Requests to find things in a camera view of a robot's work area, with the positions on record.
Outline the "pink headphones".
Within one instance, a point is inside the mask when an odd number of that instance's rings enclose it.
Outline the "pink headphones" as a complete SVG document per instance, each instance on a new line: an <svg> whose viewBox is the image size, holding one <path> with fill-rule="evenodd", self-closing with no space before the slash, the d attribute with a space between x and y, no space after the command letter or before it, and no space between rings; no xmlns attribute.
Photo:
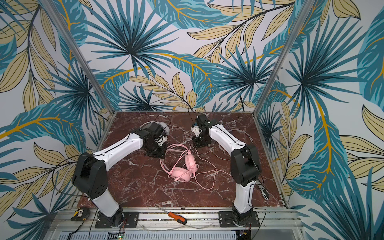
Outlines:
<svg viewBox="0 0 384 240"><path fill-rule="evenodd" d="M179 159L171 169L166 166L164 159L160 159L160 165L168 174L169 178L174 179L175 182L188 183L196 177L199 165L192 154L191 148L182 144L172 144L167 147L166 154L168 152L181 153Z"/></svg>

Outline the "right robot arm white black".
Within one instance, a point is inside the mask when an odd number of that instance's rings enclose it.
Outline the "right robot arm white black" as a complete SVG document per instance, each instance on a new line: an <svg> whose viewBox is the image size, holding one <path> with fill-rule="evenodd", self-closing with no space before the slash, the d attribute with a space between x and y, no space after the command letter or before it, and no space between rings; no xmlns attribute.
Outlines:
<svg viewBox="0 0 384 240"><path fill-rule="evenodd" d="M253 190L262 172L258 149L238 140L219 121L210 120L205 114L197 115L191 131L195 134L195 148L207 147L215 141L230 155L231 176L236 182L231 222L239 227L248 224L253 214Z"/></svg>

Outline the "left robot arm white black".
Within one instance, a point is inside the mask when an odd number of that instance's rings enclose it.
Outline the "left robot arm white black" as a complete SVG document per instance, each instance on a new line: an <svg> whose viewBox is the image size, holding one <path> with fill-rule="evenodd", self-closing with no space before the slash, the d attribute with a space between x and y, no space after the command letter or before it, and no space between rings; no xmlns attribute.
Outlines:
<svg viewBox="0 0 384 240"><path fill-rule="evenodd" d="M163 159L170 129L164 122L149 122L115 144L95 152L83 153L77 160L72 184L99 209L100 218L112 228L123 223L123 210L111 195L107 172L129 154L144 149L147 156Z"/></svg>

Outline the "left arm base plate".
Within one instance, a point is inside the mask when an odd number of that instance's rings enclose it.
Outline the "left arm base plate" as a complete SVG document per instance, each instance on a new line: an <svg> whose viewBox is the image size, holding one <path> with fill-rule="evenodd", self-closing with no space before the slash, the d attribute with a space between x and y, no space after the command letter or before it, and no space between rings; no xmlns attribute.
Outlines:
<svg viewBox="0 0 384 240"><path fill-rule="evenodd" d="M98 213L95 223L96 229L135 229L139 219L139 212L117 211L112 217Z"/></svg>

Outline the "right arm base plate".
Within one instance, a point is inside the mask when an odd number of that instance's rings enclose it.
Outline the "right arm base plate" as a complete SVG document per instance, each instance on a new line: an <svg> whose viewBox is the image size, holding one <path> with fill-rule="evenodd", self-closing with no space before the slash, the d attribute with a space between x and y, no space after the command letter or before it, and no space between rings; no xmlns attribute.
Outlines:
<svg viewBox="0 0 384 240"><path fill-rule="evenodd" d="M236 210L220 211L219 223L221 228L234 228L234 227L259 227L260 220L257 212L249 210L246 213L238 213Z"/></svg>

